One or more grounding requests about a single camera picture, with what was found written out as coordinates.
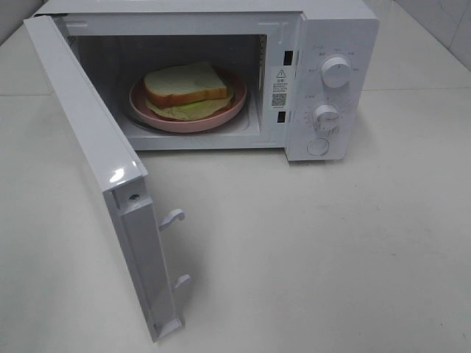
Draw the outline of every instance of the qr code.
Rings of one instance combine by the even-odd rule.
[[[273,93],[272,107],[284,107],[286,105],[286,93]]]

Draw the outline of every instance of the microwave control panel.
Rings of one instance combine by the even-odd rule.
[[[345,155],[378,26],[376,19],[305,21],[289,160]]]

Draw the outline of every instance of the plate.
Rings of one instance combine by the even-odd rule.
[[[227,123],[234,118],[244,106],[247,97],[247,86],[236,74],[222,68],[214,68],[219,77],[228,82],[234,90],[232,106],[229,110],[218,110],[207,118],[193,121],[178,121],[158,115],[146,106],[146,94],[144,91],[144,78],[137,81],[131,88],[129,100],[132,109],[146,124],[168,132],[200,132],[213,129]]]

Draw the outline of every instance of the white wall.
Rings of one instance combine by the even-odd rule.
[[[0,44],[42,4],[42,0],[0,0]]]
[[[471,0],[396,0],[471,70]]]

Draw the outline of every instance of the sandwich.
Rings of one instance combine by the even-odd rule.
[[[229,109],[233,89],[208,62],[172,66],[144,77],[147,107],[169,119],[193,121]]]

